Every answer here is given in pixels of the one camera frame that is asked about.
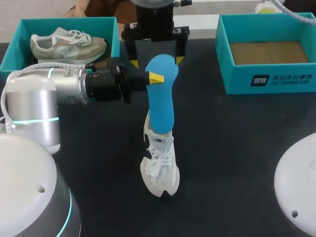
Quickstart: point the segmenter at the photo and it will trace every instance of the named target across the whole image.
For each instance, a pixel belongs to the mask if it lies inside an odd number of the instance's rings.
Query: brown clothing
[[[122,24],[137,22],[136,6],[129,0],[90,0],[85,14],[87,17],[115,16]]]
[[[311,12],[316,16],[316,0],[285,0],[284,6],[293,12]]]

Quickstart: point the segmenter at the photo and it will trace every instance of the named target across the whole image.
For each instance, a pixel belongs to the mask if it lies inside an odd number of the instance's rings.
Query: person
[[[283,5],[293,12],[311,12],[316,16],[316,0],[285,0]]]
[[[101,17],[115,16],[119,32],[124,24],[137,22],[136,6],[130,0],[76,0],[64,17]]]

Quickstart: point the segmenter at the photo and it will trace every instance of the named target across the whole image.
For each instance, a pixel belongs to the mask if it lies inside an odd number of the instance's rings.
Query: gray sneaker
[[[103,38],[62,28],[50,36],[31,36],[31,50],[39,63],[88,64],[102,56],[106,48],[107,43]]]
[[[176,164],[172,131],[161,136],[150,129],[149,115],[144,126],[146,149],[140,171],[148,190],[155,196],[172,196],[180,182],[180,172]]]

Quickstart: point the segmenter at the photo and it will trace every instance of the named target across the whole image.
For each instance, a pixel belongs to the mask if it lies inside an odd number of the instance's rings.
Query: yellow tip
[[[164,83],[164,77],[162,75],[149,72],[149,83],[150,84]]]
[[[130,62],[131,62],[136,68],[139,68],[138,60],[131,60]]]
[[[176,64],[179,65],[179,63],[182,61],[183,58],[184,56],[176,57]]]

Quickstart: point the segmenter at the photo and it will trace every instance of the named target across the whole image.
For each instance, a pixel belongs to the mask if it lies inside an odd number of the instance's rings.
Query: white shoelace
[[[146,174],[157,178],[161,167],[171,165],[171,149],[167,153],[162,153],[150,145],[147,150],[152,155],[152,159],[146,159]]]
[[[85,32],[72,30],[72,31],[69,31],[69,33],[74,34],[72,36],[72,42],[70,42],[69,44],[80,43],[82,46],[87,46],[91,44],[92,42],[91,36],[89,34],[86,34]]]

